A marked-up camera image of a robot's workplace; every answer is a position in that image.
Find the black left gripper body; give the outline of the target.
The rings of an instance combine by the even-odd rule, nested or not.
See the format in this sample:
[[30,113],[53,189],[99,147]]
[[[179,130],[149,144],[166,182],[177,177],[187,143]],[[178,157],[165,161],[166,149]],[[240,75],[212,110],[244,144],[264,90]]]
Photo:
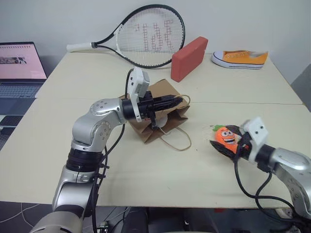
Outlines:
[[151,91],[147,91],[144,97],[139,97],[138,110],[142,119],[154,120],[156,118],[155,102]]

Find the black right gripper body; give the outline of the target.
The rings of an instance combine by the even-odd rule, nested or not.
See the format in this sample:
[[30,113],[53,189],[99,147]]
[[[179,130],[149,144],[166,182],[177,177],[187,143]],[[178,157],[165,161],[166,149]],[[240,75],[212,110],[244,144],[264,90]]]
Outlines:
[[249,159],[249,155],[252,149],[251,145],[251,136],[249,133],[245,133],[241,136],[240,140],[238,141],[236,155],[239,158],[243,158],[245,160]]

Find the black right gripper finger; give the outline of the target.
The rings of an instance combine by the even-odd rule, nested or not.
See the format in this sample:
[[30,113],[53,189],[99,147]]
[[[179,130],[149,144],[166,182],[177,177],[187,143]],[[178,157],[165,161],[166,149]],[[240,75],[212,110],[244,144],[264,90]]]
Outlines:
[[226,125],[226,128],[233,132],[236,135],[242,135],[242,132],[240,131],[240,127],[236,125]]
[[236,154],[230,149],[226,148],[223,144],[212,140],[210,140],[209,142],[222,155],[230,158],[232,161],[235,161],[237,159]]

